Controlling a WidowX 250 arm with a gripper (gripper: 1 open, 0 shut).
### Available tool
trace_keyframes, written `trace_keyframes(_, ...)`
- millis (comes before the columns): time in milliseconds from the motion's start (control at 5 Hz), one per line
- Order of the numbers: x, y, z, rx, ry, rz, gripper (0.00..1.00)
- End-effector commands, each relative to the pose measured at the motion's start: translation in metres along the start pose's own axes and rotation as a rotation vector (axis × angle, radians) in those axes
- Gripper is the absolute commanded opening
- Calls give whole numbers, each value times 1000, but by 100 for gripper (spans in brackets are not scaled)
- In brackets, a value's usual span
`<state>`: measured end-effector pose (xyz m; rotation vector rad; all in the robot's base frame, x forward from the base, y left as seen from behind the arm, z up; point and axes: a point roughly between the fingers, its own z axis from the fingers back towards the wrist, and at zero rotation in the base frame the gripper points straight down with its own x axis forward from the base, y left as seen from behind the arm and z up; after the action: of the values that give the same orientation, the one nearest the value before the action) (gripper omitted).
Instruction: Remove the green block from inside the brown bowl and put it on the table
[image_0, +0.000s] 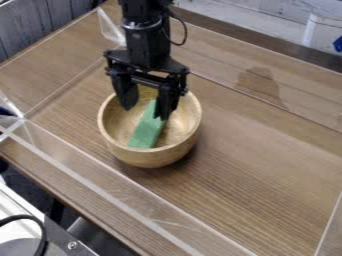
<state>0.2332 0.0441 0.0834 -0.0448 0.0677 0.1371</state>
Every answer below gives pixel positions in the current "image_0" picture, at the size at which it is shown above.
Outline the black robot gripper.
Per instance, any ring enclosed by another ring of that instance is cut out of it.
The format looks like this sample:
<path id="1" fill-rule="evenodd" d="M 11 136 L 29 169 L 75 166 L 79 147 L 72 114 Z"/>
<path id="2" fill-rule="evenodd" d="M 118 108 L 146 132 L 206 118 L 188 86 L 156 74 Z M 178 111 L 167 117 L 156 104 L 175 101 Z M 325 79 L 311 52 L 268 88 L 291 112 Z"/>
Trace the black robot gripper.
<path id="1" fill-rule="evenodd" d="M 154 117 L 167 120 L 187 93 L 190 69 L 171 56 L 134 56 L 128 50 L 106 50 L 106 74 L 111 77 L 119 103 L 126 111 L 139 100 L 138 84 L 159 89 Z"/>

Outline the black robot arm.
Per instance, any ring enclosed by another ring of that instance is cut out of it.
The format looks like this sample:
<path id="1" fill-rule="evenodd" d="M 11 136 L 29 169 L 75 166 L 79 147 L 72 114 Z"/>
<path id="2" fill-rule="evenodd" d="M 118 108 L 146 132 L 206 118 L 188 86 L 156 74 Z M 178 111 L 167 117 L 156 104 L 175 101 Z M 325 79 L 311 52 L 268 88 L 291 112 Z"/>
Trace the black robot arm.
<path id="1" fill-rule="evenodd" d="M 130 111 L 139 101 L 138 86 L 158 90 L 154 117 L 167 120 L 187 94 L 190 69 L 171 57 L 170 18 L 176 19 L 188 34 L 187 26 L 170 9 L 172 0 L 118 0 L 122 7 L 124 50 L 106 50 L 106 73 L 111 77 L 119 102 Z"/>

